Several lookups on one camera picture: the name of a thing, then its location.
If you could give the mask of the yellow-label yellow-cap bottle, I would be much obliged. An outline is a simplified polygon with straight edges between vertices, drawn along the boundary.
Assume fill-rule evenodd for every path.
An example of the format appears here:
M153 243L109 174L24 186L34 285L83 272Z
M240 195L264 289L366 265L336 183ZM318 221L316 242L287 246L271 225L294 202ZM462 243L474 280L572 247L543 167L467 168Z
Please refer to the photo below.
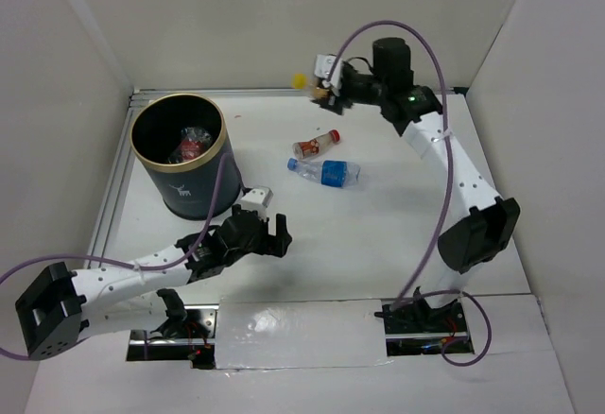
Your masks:
M306 92L312 101L322 101L331 94L330 89L322 85L320 78L309 78L302 73L293 76L291 86L295 90Z

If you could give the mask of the clear bottle red label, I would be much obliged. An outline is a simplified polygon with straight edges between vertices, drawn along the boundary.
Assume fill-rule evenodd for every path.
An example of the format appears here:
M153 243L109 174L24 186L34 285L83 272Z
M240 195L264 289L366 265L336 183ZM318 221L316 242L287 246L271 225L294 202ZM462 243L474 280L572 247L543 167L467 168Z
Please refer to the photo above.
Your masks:
M214 137L202 127L186 127L181 130L181 140L169 155L169 164L192 161L206 152L214 143Z

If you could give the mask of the small red-cap drink bottle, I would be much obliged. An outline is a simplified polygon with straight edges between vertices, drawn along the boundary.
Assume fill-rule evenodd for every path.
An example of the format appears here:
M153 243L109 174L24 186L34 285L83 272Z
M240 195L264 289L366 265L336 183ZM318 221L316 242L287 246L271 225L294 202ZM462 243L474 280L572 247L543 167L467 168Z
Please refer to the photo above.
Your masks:
M308 141L296 142L292 149L297 160L304 160L325 153L332 146L340 142L340 135L336 129L331 129L322 135Z

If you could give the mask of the clear bottle blue label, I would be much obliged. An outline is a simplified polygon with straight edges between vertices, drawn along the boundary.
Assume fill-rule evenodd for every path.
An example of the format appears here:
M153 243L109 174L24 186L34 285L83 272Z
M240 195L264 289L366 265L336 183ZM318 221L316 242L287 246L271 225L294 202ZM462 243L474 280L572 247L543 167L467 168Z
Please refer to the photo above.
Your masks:
M359 165L344 161L306 162L290 158L286 166L308 181L335 188L356 185L360 174Z

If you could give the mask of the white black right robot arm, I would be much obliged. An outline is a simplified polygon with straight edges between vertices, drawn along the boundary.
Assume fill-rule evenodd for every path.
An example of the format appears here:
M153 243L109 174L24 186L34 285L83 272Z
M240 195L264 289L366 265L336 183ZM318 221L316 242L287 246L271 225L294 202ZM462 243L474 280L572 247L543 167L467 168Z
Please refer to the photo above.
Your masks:
M356 104L379 107L444 189L447 210L438 219L434 248L406 297L394 304L400 309L422 301L414 305L412 318L420 329L432 331L473 274L508 246L520 206L514 198L502 198L479 173L451 131L441 101L413 77L406 42L382 38L372 44L367 74L334 55L318 55L313 100L337 114Z

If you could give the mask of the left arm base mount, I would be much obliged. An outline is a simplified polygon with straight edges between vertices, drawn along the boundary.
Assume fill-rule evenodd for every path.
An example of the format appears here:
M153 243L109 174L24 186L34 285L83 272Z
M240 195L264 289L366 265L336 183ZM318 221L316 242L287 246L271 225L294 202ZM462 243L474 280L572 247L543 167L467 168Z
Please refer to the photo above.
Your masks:
M181 362L192 369L214 370L217 304L186 305L183 322L154 331L132 330L127 362Z

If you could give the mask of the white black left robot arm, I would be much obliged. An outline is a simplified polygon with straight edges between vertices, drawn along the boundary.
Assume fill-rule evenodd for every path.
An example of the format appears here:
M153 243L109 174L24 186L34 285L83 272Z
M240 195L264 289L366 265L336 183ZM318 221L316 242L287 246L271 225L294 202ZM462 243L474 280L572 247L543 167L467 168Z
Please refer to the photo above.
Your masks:
M239 205L203 239L189 234L127 267L71 270L46 266L15 303L29 360L61 354L91 336L148 329L178 336L187 313L176 290L219 275L253 253L282 258L292 242L286 217L269 219Z

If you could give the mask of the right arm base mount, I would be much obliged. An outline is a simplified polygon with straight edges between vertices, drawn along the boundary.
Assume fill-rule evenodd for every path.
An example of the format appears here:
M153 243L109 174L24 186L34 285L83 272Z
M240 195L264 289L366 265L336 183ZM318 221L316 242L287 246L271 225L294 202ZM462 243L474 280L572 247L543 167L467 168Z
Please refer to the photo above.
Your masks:
M384 326L387 356L472 354L474 346L460 301L432 309L426 300L391 311L389 303L373 313Z

